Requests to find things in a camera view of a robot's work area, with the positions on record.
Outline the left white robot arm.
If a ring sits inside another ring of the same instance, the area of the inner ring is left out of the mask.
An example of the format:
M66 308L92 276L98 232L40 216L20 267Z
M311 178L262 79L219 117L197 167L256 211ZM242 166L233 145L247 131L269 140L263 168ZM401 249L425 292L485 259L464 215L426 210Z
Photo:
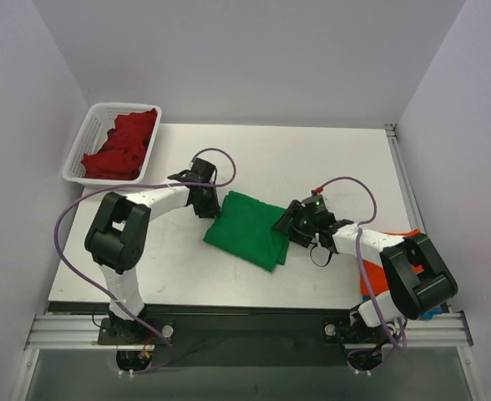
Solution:
M199 218L218 217L220 205L212 186L216 176L215 165L196 159L188 170L169 176L161 189L128 195L110 192L101 200L84 247L104 275L106 289L112 294L109 318L118 324L117 333L125 342L139 343L147 333L148 325L141 318L144 302L136 266L150 222L188 206Z

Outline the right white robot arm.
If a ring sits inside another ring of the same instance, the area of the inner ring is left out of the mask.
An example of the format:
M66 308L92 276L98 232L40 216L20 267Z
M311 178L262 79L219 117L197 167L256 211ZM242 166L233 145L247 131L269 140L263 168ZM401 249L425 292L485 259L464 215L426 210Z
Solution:
M456 280L426 234L359 233L357 223L338 220L327 209L322 195L293 200L272 230L303 247L315 243L332 254L360 256L364 266L377 266L384 274L387 289L379 294L370 289L376 301L360 304L348 320L349 333L358 341L376 334L383 322L419 319L458 294Z

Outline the green t shirt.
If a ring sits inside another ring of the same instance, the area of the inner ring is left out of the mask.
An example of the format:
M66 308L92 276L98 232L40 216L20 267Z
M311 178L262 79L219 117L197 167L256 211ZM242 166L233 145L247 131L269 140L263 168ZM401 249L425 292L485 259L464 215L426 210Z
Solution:
M229 192L220 217L206 231L203 241L232 256L273 272L286 263L288 236L272 227L285 209L266 204L240 192Z

